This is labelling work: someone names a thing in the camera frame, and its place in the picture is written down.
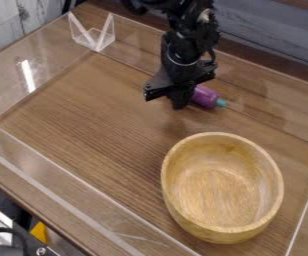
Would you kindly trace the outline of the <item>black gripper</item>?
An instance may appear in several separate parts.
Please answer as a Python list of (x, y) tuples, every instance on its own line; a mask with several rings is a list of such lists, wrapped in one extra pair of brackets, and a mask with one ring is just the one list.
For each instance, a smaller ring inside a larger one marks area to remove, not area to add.
[(199, 83), (215, 76), (217, 63), (213, 58), (197, 59), (182, 64), (171, 51), (171, 44), (166, 37), (161, 40), (161, 66), (151, 80), (143, 84), (146, 101), (167, 97), (174, 110), (183, 109), (194, 95)]

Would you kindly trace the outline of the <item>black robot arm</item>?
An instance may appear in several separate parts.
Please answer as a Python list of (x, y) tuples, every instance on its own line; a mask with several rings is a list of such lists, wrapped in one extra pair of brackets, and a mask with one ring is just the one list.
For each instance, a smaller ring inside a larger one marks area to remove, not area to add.
[(219, 29), (214, 0), (119, 0), (135, 15), (155, 10), (170, 29), (161, 37), (161, 68), (143, 85), (146, 101), (166, 96), (174, 109), (187, 106), (197, 85), (215, 77)]

